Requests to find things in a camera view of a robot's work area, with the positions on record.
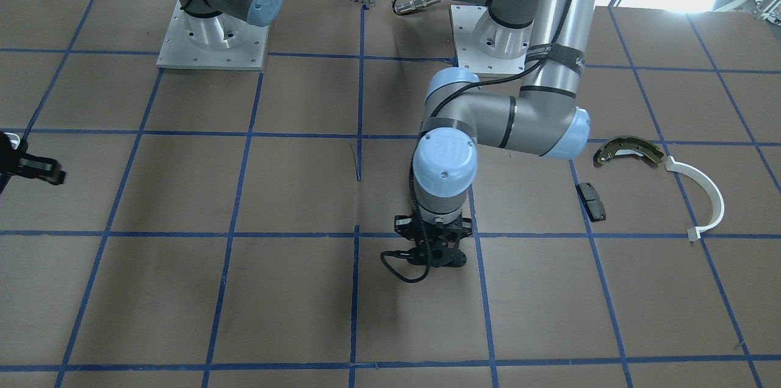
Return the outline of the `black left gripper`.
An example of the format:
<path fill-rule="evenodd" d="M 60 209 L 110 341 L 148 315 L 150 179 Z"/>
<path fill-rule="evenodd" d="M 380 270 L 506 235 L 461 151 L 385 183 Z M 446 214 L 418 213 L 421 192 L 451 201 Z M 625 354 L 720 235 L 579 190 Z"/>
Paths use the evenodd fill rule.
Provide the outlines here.
<path fill-rule="evenodd" d="M 460 250 L 459 243 L 446 242 L 414 242 L 412 249 L 412 264 L 435 268 L 458 268 L 466 265 L 466 254 Z"/>

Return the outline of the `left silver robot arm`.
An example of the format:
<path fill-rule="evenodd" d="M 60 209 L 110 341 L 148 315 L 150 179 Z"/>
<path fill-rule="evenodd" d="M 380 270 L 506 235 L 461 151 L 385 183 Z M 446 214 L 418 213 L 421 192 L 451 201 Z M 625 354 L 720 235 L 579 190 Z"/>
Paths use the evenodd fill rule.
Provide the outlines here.
<path fill-rule="evenodd" d="M 394 218 L 394 231 L 414 246 L 380 254 L 426 269 L 466 263 L 459 243 L 471 236 L 472 222 L 462 209 L 478 171 L 478 145 L 571 160 L 589 136 L 589 113 L 575 99 L 595 0 L 452 1 L 485 6 L 483 50 L 505 58 L 496 41 L 507 34 L 511 57 L 524 57 L 524 65 L 493 81 L 519 81 L 516 95 L 488 91 L 491 82 L 465 66 L 432 77 L 408 172 L 412 213 Z"/>

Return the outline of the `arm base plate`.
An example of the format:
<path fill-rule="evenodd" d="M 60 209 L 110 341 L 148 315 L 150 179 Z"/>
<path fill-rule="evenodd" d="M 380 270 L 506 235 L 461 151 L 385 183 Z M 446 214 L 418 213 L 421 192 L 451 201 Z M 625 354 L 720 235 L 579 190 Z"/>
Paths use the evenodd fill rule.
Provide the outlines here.
<path fill-rule="evenodd" d="M 250 26 L 233 16 L 195 18 L 176 2 L 158 68 L 176 70 L 262 71 L 268 27 Z"/>
<path fill-rule="evenodd" d="M 451 6 L 458 65 L 480 77 L 510 77 L 525 71 L 528 49 L 554 37 L 561 14 L 533 0 L 495 2 L 490 7 Z"/>

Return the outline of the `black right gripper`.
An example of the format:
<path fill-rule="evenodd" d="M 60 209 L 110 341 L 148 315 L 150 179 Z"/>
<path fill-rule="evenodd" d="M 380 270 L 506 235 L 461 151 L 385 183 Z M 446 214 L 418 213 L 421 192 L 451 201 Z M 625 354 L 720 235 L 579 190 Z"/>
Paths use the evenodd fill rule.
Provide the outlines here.
<path fill-rule="evenodd" d="M 51 185 L 62 185 L 65 182 L 67 172 L 62 169 L 58 160 L 37 157 L 22 156 L 27 151 L 27 141 L 16 133 L 1 132 L 1 193 L 9 183 L 9 179 L 16 174 L 27 179 L 38 179 Z"/>

